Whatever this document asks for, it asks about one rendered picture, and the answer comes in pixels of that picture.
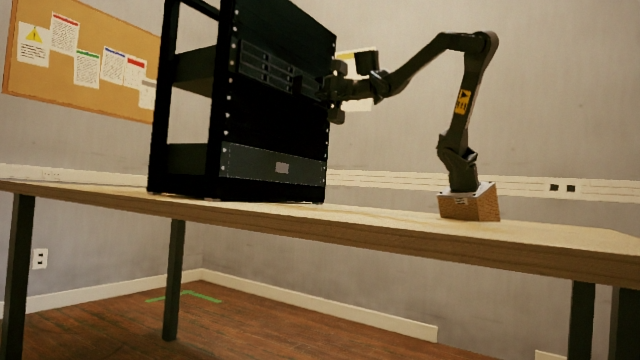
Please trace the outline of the black equipment rack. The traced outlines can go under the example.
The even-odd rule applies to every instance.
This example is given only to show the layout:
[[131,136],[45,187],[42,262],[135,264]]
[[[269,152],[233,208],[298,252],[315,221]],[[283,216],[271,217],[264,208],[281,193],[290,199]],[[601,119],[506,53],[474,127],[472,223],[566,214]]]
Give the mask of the black equipment rack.
[[[175,54],[180,3],[216,45]],[[336,38],[290,0],[165,0],[146,191],[323,205]],[[211,99],[208,144],[167,144],[172,87]]]

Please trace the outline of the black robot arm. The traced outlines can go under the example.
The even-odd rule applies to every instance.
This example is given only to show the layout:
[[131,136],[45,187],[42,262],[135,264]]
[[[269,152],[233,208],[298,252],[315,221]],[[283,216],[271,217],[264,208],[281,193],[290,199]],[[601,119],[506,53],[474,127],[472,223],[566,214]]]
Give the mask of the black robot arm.
[[[477,192],[481,185],[477,165],[474,163],[478,153],[468,146],[468,126],[483,74],[498,46],[499,38],[491,30],[472,34],[442,31],[405,64],[390,73],[385,68],[380,69],[378,49],[354,52],[357,75],[369,76],[356,81],[356,95],[358,99],[373,98],[374,105],[381,103],[384,98],[400,94],[417,73],[447,49],[464,52],[464,75],[450,127],[439,134],[435,147],[437,157],[449,172],[450,193]],[[329,100],[339,101],[350,95],[350,90],[347,90],[349,83],[351,79],[332,74],[325,77],[324,92]]]

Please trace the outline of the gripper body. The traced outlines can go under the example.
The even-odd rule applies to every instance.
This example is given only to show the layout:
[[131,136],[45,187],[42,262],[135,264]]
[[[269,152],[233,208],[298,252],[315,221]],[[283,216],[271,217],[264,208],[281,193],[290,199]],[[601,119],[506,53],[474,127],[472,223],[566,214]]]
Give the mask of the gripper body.
[[[331,69],[333,71],[337,71],[338,76],[341,76],[341,77],[348,76],[348,64],[340,58],[334,58],[331,60]],[[343,101],[348,102],[350,100],[357,100],[357,101],[361,100],[361,99],[358,99],[355,92],[355,84],[357,80],[358,79],[356,80],[351,79],[351,83],[349,83],[347,86],[347,90],[350,90],[350,95],[348,95],[343,99],[340,99],[339,101],[331,100],[331,103],[334,104],[334,107],[328,110],[329,122],[334,123],[336,125],[342,125],[345,122],[345,111],[341,109],[341,105],[343,105]]]

